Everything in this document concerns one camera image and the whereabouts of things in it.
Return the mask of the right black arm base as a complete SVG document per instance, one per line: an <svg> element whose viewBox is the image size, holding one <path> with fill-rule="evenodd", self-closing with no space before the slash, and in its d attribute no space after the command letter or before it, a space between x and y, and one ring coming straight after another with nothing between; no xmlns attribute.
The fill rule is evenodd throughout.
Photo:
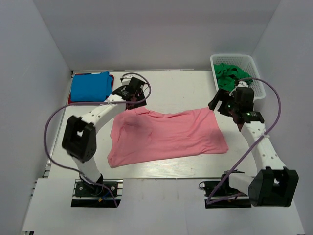
<svg viewBox="0 0 313 235"><path fill-rule="evenodd" d="M235 208L251 208L251 203L249 198L246 195L239 195L235 197L235 194L240 193L238 190L230 188L225 185L225 183L218 188L213 197L210 199L211 201L217 200L222 197L231 196L227 200L221 200L218 202L214 202L212 204L207 204L206 200L208 196L211 194L213 189L217 186L219 180L213 181L201 181L199 183L199 189L204 191L204 204L206 209L235 209Z"/></svg>

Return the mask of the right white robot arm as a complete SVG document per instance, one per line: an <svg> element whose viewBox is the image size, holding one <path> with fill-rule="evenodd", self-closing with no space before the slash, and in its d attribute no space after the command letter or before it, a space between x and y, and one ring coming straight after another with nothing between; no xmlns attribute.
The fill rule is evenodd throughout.
<svg viewBox="0 0 313 235"><path fill-rule="evenodd" d="M255 207L289 207L292 203L299 176L296 170L288 169L280 160L265 128L260 112L254 111L254 91L248 87L236 87L232 92L219 89L208 107L224 116L231 117L248 143L247 152L239 159L242 162L252 154L257 168L256 176L238 171L235 164L225 171L220 182L208 195L206 203L215 203L212 197L221 188L226 195L248 196Z"/></svg>

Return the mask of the pink t shirt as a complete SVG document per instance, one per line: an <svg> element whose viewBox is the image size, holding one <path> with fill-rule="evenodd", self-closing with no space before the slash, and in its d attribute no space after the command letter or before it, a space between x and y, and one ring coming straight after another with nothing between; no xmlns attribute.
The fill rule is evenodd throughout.
<svg viewBox="0 0 313 235"><path fill-rule="evenodd" d="M208 108L175 114L145 107L126 110L114 118L111 140L111 168L228 151L215 114Z"/></svg>

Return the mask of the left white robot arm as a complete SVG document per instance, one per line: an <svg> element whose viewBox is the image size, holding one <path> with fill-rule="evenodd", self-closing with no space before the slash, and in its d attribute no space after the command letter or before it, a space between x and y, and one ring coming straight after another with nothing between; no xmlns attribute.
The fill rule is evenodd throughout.
<svg viewBox="0 0 313 235"><path fill-rule="evenodd" d="M151 88L146 78L137 73L127 73L121 77L123 85L116 88L104 102L88 113L67 120L62 148L75 161L80 178L87 183L92 195L103 191L103 176L94 160L97 149L96 135L110 120L127 109L146 105L144 86Z"/></svg>

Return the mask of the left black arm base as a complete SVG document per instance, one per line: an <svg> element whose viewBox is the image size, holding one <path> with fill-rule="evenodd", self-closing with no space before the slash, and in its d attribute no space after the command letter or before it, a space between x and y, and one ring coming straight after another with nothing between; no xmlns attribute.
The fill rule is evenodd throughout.
<svg viewBox="0 0 313 235"><path fill-rule="evenodd" d="M71 207L72 208L116 208L122 199L123 180L104 180L103 184L111 193L102 187L92 191L81 180L74 184Z"/></svg>

